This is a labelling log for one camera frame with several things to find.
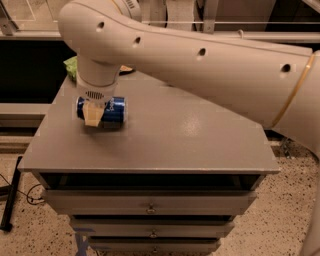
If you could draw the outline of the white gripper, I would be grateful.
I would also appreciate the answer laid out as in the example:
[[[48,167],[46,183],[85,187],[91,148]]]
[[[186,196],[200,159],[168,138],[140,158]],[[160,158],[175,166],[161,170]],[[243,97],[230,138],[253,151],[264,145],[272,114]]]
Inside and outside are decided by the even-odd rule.
[[[117,83],[112,83],[107,86],[94,86],[84,81],[81,77],[78,77],[76,85],[79,96],[89,100],[83,105],[85,124],[87,126],[97,127],[104,113],[104,106],[100,104],[106,104],[113,98]]]

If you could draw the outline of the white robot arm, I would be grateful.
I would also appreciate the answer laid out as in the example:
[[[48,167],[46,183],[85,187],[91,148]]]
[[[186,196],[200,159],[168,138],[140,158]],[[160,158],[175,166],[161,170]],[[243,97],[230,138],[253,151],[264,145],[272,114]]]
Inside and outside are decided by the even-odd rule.
[[[77,54],[81,94],[97,104],[132,65],[320,157],[320,54],[310,48],[149,26],[123,0],[73,0],[58,29]]]

